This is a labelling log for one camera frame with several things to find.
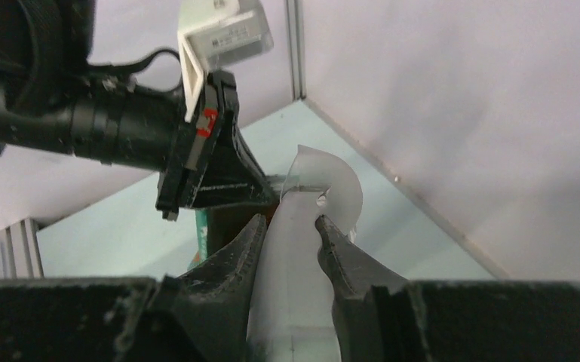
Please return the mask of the green pet food bag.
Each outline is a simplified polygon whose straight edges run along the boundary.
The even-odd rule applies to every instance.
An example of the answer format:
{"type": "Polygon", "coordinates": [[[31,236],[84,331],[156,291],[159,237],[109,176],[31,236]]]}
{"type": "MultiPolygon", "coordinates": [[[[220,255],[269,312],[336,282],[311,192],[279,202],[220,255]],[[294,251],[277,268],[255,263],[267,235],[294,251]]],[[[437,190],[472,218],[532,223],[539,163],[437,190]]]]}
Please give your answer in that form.
{"type": "Polygon", "coordinates": [[[198,251],[189,263],[195,268],[210,255],[229,244],[257,214],[265,217],[267,225],[272,220],[278,204],[269,206],[237,205],[195,211],[198,251]]]}

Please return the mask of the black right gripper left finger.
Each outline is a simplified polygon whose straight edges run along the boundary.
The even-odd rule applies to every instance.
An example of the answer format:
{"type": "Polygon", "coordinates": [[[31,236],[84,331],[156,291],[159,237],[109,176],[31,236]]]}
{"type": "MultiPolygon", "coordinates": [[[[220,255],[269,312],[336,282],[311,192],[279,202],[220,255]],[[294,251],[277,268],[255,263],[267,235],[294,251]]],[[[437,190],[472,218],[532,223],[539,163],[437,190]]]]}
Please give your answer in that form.
{"type": "Polygon", "coordinates": [[[239,234],[176,278],[0,280],[0,361],[242,361],[267,231],[239,234]]]}

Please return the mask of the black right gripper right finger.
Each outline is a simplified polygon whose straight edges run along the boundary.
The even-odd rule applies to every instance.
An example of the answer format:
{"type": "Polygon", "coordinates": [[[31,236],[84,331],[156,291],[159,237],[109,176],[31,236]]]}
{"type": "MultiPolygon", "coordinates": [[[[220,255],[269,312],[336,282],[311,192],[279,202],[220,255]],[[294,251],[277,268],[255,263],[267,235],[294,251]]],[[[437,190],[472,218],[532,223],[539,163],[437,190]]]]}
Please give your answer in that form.
{"type": "Polygon", "coordinates": [[[580,361],[579,282],[408,280],[315,227],[344,361],[580,361]]]}

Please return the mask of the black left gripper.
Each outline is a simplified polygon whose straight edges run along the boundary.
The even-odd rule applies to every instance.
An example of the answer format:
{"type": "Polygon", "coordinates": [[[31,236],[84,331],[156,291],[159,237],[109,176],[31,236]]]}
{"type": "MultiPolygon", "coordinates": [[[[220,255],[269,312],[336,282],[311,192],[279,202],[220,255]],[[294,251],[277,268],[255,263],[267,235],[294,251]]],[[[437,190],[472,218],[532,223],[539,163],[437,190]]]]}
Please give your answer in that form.
{"type": "Polygon", "coordinates": [[[191,122],[178,121],[159,173],[156,210],[175,221],[181,209],[270,205],[278,192],[246,144],[235,120],[235,76],[219,70],[202,86],[191,122]]]}

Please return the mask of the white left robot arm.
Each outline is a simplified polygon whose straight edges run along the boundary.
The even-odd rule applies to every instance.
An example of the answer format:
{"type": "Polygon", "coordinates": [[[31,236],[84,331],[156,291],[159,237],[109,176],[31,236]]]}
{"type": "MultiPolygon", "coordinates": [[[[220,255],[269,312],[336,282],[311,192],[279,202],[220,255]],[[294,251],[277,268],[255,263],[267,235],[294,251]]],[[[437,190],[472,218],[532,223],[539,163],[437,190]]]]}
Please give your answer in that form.
{"type": "Polygon", "coordinates": [[[226,66],[273,40],[258,1],[184,1],[176,48],[91,64],[93,1],[0,1],[0,155],[8,145],[160,174],[155,206],[269,205],[226,66]]]}

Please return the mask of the clear plastic scoop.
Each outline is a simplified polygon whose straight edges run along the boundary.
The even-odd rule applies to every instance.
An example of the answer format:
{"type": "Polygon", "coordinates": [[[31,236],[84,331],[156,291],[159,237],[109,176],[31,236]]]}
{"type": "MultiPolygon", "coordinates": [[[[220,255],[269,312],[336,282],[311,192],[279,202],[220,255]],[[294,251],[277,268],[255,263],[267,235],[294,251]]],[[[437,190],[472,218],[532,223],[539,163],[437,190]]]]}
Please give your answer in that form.
{"type": "Polygon", "coordinates": [[[355,232],[363,192],[354,170],[331,153],[300,145],[265,235],[247,329],[248,361],[339,361],[333,287],[318,262],[315,222],[327,216],[355,232]]]}

